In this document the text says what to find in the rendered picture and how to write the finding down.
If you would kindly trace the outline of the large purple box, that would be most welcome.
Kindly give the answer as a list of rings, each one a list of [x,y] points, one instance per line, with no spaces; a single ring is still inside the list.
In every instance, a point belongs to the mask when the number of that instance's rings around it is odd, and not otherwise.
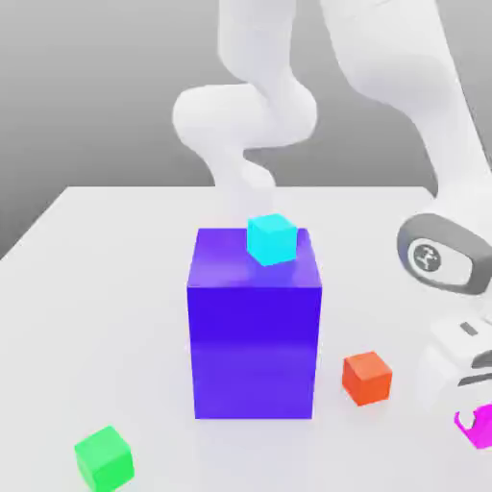
[[[307,230],[273,266],[243,229],[199,230],[186,295],[196,418],[311,418],[322,283]]]

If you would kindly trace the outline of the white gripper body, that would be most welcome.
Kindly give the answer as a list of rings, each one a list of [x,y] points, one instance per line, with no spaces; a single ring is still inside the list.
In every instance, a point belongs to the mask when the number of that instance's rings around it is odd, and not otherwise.
[[[428,345],[416,369],[416,404],[442,413],[473,413],[492,404],[492,352],[478,356],[491,365],[473,368],[471,357],[452,357],[441,346]]]

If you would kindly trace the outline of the small cyan cube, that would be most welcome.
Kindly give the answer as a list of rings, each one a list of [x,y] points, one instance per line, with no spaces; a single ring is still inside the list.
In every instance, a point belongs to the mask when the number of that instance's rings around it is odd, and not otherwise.
[[[261,265],[272,266],[297,257],[298,228],[281,214],[250,218],[247,251]]]

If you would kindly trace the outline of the small orange cube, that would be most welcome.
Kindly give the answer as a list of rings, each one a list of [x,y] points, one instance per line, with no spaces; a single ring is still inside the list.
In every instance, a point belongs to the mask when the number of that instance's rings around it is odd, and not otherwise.
[[[345,357],[342,386],[358,406],[387,400],[393,372],[374,352]]]

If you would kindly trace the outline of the small green cube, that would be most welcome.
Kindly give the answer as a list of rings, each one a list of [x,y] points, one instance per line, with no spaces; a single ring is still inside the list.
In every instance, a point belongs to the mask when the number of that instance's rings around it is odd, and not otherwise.
[[[74,446],[79,472],[90,492],[115,492],[135,476],[130,445],[106,426]]]

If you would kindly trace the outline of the small magenta cube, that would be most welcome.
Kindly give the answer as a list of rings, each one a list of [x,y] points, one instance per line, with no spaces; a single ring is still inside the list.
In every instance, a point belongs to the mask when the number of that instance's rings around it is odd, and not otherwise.
[[[473,411],[473,417],[472,425],[465,427],[460,413],[457,412],[454,417],[455,425],[476,449],[492,447],[492,404],[477,407]]]

